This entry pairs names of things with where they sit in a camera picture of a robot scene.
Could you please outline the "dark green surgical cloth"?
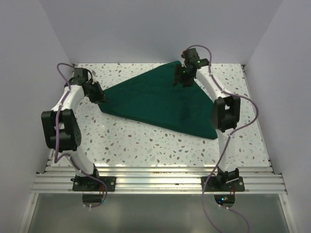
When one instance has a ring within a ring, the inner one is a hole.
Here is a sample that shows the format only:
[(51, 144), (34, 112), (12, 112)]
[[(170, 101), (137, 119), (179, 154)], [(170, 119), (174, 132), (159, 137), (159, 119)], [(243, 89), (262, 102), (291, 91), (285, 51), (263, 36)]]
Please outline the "dark green surgical cloth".
[(173, 85), (175, 66), (167, 63), (114, 85), (104, 91), (106, 114), (135, 120), (179, 133), (216, 139), (210, 122), (213, 102), (203, 89)]

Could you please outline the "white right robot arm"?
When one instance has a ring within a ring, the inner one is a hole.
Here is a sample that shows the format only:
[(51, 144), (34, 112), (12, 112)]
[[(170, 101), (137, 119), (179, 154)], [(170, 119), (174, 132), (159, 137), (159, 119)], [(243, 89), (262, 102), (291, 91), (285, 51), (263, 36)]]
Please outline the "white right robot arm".
[(184, 87), (194, 85), (197, 79), (205, 88), (213, 106), (210, 121), (216, 130), (219, 143), (220, 157), (215, 171), (210, 178), (204, 181), (204, 191), (227, 191), (239, 181), (239, 170), (234, 165), (232, 155), (233, 147), (229, 146), (230, 130), (237, 127), (240, 120), (241, 99), (226, 91), (218, 78), (211, 71), (211, 59), (201, 59), (195, 46), (190, 46), (182, 52), (182, 64), (175, 66), (174, 85), (181, 83)]

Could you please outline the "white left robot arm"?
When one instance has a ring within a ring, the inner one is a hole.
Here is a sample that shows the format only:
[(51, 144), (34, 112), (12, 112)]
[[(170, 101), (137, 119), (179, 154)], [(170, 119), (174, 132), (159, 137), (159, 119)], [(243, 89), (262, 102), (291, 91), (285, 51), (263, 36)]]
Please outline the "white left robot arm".
[(65, 79), (64, 93), (58, 103), (41, 114), (46, 145), (54, 150), (54, 163), (66, 158), (76, 170), (77, 177), (85, 177), (84, 185), (97, 190), (101, 178), (95, 175), (95, 165), (87, 159), (82, 148), (82, 134), (74, 112), (84, 98), (91, 103), (107, 102), (106, 96), (90, 70), (74, 68), (73, 77)]

